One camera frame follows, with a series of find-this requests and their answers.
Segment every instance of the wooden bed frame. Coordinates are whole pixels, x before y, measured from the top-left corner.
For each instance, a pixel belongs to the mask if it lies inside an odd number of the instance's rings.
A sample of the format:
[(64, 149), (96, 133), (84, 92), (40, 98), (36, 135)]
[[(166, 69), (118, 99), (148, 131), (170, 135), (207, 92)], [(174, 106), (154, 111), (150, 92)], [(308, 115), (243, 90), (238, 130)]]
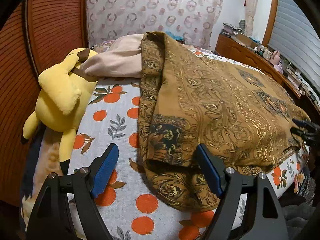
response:
[(37, 77), (71, 50), (88, 48), (86, 0), (8, 2), (16, 8), (0, 31), (0, 200), (19, 206), (29, 149), (20, 136), (40, 91)]

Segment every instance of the blanket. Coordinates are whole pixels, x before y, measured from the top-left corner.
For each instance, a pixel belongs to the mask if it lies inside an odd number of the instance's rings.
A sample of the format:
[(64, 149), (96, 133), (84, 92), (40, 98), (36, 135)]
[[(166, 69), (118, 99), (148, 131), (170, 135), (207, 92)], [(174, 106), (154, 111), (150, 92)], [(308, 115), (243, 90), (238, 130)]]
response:
[(300, 149), (291, 120), (309, 118), (270, 77), (196, 57), (161, 32), (146, 33), (141, 49), (140, 156), (170, 206), (218, 205), (193, 156), (199, 143), (246, 175), (269, 172)]

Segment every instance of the wooden dresser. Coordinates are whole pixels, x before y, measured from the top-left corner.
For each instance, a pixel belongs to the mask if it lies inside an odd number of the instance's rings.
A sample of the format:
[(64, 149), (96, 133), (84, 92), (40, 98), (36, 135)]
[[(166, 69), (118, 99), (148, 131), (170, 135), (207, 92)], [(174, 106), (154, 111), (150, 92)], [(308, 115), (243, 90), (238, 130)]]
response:
[(216, 52), (223, 57), (239, 61), (261, 70), (263, 73), (277, 81), (288, 92), (295, 103), (299, 102), (301, 93), (284, 75), (276, 71), (273, 68), (273, 65), (266, 61), (263, 57), (260, 57), (258, 54), (247, 49), (246, 47), (241, 46), (233, 39), (221, 34), (219, 35), (216, 45)]
[(292, 85), (292, 83), (281, 73), (276, 71), (270, 62), (263, 57), (241, 46), (239, 43), (224, 35), (219, 35), (216, 45), (216, 52), (223, 57), (227, 57), (238, 62), (247, 64), (261, 70), (266, 75), (277, 81), (290, 95), (297, 106), (301, 107), (315, 123), (320, 124), (320, 113), (316, 106), (307, 96), (301, 96), (301, 93)]

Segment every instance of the beige pillowcase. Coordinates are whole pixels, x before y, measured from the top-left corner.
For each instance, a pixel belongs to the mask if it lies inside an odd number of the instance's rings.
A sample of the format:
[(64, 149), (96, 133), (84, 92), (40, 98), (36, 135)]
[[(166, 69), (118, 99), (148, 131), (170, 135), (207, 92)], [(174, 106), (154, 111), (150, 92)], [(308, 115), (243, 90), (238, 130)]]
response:
[(80, 70), (89, 76), (141, 78), (141, 39), (133, 34), (116, 39), (109, 50), (81, 64)]

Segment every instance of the stuffed animal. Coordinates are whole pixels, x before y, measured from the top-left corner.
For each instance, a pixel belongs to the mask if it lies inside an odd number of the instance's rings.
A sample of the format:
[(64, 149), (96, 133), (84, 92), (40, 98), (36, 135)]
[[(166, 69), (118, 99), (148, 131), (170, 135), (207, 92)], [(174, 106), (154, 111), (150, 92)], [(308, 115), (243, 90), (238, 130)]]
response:
[(23, 139), (27, 141), (40, 122), (57, 132), (63, 132), (59, 161), (67, 174), (76, 130), (79, 128), (97, 79), (84, 76), (79, 71), (81, 63), (97, 53), (90, 49), (74, 49), (65, 59), (46, 70), (38, 78), (41, 91), (35, 111), (23, 127)]

